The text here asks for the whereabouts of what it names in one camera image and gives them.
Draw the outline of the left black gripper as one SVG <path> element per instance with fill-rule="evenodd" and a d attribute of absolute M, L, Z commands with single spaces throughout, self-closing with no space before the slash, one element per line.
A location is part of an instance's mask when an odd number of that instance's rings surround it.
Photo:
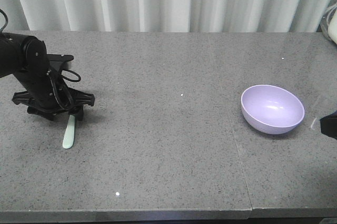
<path fill-rule="evenodd" d="M 94 106 L 95 97 L 67 86 L 63 75 L 53 68 L 38 76 L 28 71 L 14 73 L 25 91 L 14 93 L 12 102 L 27 106 L 27 112 L 48 120 L 61 113 L 68 113 L 76 120 L 84 118 L 84 105 Z"/>

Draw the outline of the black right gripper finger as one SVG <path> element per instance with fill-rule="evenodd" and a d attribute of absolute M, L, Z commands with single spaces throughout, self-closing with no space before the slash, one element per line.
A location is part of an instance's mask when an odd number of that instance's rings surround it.
<path fill-rule="evenodd" d="M 320 119 L 321 133 L 331 137 L 337 138 L 337 112 L 322 117 Z"/>

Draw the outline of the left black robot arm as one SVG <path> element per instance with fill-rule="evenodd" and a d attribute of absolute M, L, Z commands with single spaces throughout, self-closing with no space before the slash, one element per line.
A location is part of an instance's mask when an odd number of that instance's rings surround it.
<path fill-rule="evenodd" d="M 25 88 L 13 95 L 12 102 L 26 105 L 29 114 L 53 120 L 68 113 L 83 120 L 83 106 L 94 106 L 95 97 L 67 86 L 69 78 L 62 72 L 70 71 L 73 59 L 68 54 L 48 54 L 44 41 L 35 36 L 1 34 L 1 77 L 12 74 Z"/>

